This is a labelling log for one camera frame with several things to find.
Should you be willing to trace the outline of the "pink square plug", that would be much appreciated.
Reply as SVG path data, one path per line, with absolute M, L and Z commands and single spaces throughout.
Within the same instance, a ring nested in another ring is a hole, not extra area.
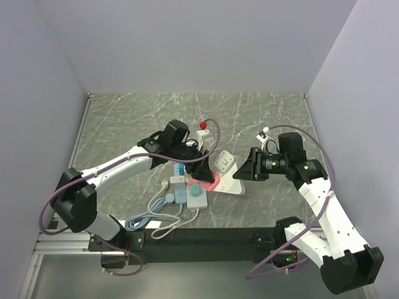
M 219 182 L 220 182 L 220 176 L 215 171 L 212 171 L 212 175 L 213 175 L 213 178 L 214 178 L 214 182 L 213 183 L 209 183 L 209 182 L 206 182 L 206 181 L 198 181 L 198 180 L 195 180 L 195 179 L 191 178 L 191 179 L 189 179 L 189 184 L 192 185 L 194 183 L 198 183 L 206 191 L 208 191 L 208 192 L 213 191 L 216 188 L 216 186 L 219 184 Z

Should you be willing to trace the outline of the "white triangular socket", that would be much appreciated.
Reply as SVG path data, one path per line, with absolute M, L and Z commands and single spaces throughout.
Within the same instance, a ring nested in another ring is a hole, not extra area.
M 242 196 L 245 193 L 244 183 L 239 179 L 234 179 L 233 174 L 238 170 L 237 164 L 234 163 L 227 172 L 217 171 L 219 183 L 213 189 L 214 192 L 233 194 Z

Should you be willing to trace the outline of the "white square plug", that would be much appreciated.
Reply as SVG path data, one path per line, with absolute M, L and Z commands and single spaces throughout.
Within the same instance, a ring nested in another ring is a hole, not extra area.
M 229 151 L 223 150 L 216 158 L 214 165 L 219 172 L 226 173 L 232 167 L 234 161 L 235 157 Z

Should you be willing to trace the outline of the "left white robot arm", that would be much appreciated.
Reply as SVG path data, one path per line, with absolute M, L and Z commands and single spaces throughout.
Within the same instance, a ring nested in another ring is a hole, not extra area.
M 181 163 L 200 181 L 213 180 L 208 158 L 212 152 L 189 146 L 183 138 L 151 136 L 126 153 L 91 169 L 69 168 L 62 173 L 49 205 L 72 232 L 100 237 L 110 250 L 120 249 L 127 231 L 111 215 L 98 209 L 98 200 L 117 184 L 168 161 Z

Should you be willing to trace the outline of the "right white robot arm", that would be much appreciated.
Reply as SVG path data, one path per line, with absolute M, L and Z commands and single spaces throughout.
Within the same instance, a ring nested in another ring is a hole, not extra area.
M 261 147 L 252 147 L 235 179 L 265 181 L 272 174 L 284 175 L 306 200 L 324 232 L 324 239 L 296 217 L 276 222 L 274 243 L 277 250 L 262 264 L 291 245 L 315 263 L 327 289 L 334 295 L 373 284 L 384 261 L 382 251 L 371 247 L 358 233 L 334 193 L 333 181 L 317 159 L 308 159 L 303 140 L 296 132 L 278 136 L 279 149 L 266 149 L 269 137 L 260 132 Z

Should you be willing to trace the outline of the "teal plug on strip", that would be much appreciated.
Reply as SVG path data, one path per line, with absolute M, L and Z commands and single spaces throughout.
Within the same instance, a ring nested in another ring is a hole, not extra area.
M 201 195 L 201 185 L 199 183 L 193 183 L 190 186 L 190 196 L 199 197 Z

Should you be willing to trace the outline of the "blue power strip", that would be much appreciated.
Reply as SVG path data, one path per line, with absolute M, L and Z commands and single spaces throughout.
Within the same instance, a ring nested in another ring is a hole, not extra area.
M 185 176 L 184 166 L 181 163 L 174 164 L 174 176 Z M 175 189 L 175 202 L 186 203 L 186 183 L 172 184 Z

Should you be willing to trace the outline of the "white power strip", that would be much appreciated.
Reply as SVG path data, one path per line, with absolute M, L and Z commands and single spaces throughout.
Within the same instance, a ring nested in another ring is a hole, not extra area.
M 186 184 L 186 205 L 188 209 L 205 209 L 208 207 L 208 197 L 206 190 L 201 186 L 201 195 L 199 197 L 190 196 L 189 181 Z

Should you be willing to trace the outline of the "white adapter on blue strip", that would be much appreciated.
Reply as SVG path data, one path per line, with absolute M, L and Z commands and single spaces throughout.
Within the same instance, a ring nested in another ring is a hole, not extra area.
M 170 178 L 170 183 L 171 184 L 185 183 L 185 176 L 172 176 Z

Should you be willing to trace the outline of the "black base bar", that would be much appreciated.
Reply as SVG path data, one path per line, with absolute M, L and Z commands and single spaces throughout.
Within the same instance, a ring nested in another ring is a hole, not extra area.
M 277 227 L 177 229 L 155 240 L 151 229 L 127 232 L 115 246 L 147 263 L 260 262 L 287 239 Z

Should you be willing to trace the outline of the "aluminium frame rail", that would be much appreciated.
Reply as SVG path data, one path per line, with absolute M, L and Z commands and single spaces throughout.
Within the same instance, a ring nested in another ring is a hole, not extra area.
M 100 255 L 89 251 L 90 235 L 86 232 L 73 233 L 70 230 L 57 235 L 38 235 L 34 255 Z

